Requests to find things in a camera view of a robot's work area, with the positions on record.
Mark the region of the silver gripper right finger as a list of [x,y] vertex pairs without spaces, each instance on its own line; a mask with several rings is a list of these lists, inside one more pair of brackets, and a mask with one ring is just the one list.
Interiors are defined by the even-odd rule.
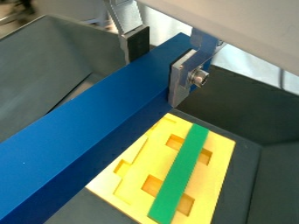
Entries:
[[226,43],[197,28],[191,29],[190,49],[171,65],[169,103],[175,108],[190,95],[193,86],[202,87],[214,55]]

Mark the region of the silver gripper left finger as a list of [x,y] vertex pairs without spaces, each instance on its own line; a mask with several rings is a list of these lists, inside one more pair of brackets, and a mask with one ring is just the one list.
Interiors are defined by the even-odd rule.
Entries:
[[103,0],[117,25],[126,63],[150,52],[150,27],[145,25],[135,0]]

